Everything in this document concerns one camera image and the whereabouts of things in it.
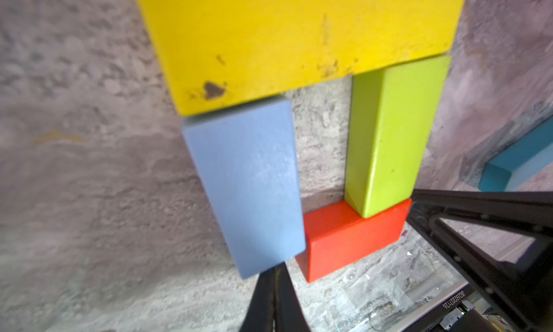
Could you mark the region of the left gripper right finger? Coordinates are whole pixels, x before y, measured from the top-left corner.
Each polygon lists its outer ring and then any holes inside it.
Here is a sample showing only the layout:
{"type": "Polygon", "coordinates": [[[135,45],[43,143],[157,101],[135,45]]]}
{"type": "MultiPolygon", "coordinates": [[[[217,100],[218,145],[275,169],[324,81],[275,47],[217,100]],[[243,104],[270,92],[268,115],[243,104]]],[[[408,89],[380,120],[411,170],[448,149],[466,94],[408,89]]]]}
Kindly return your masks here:
{"type": "Polygon", "coordinates": [[[552,193],[416,189],[408,223],[515,331],[552,330],[552,193]]]}

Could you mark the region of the red block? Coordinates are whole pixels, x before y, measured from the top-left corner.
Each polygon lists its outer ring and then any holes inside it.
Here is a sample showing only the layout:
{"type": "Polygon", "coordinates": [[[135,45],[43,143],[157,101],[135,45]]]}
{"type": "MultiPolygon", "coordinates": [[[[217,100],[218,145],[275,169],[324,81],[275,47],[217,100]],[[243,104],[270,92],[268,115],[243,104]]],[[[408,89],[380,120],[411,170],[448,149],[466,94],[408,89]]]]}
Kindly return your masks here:
{"type": "Polygon", "coordinates": [[[308,283],[399,240],[412,200],[363,218],[342,201],[304,215],[306,250],[296,261],[308,283]]]}

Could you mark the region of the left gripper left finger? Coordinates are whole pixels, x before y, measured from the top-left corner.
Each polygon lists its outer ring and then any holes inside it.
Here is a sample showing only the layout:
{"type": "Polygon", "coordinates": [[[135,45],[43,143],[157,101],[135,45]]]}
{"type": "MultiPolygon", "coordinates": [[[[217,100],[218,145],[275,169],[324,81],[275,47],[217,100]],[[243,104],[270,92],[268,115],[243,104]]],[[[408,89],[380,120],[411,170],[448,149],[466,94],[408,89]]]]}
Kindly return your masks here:
{"type": "Polygon", "coordinates": [[[286,264],[261,273],[240,331],[309,330],[286,264]]]}

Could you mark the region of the light blue block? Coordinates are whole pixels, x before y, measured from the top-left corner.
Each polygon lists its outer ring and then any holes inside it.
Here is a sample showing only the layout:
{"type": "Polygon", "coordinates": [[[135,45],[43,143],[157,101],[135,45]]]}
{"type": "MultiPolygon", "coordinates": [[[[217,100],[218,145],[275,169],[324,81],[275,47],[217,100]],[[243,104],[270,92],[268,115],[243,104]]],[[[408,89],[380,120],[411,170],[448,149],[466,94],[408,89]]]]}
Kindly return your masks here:
{"type": "Polygon", "coordinates": [[[243,279],[305,251],[291,101],[186,117],[182,135],[243,279]]]}

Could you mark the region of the teal block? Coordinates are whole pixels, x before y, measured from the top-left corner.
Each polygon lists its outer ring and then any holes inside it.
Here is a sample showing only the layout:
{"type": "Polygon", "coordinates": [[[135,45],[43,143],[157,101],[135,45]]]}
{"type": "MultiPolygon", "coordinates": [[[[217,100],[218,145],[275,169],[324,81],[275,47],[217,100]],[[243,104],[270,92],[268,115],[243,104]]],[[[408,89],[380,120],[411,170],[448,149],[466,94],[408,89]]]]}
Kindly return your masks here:
{"type": "Polygon", "coordinates": [[[513,192],[552,162],[549,118],[486,163],[478,189],[513,192]]]}

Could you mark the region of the aluminium rail frame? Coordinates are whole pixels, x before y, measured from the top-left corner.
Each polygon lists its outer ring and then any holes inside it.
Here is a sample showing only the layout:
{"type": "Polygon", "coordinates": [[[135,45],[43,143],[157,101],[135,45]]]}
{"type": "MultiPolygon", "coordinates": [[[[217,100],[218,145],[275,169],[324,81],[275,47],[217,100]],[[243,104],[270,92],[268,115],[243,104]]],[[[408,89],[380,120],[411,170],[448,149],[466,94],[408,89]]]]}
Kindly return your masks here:
{"type": "Polygon", "coordinates": [[[469,284],[431,300],[391,331],[513,331],[514,327],[469,284]]]}

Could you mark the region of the yellow-green long block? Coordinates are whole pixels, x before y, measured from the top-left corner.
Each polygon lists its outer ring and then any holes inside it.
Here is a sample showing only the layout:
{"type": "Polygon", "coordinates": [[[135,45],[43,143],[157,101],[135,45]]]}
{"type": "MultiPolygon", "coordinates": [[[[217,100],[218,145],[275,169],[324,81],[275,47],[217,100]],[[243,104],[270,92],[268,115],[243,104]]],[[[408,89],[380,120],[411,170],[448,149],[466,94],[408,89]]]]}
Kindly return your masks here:
{"type": "Polygon", "coordinates": [[[177,112],[447,52],[465,0],[136,0],[177,112]]]}

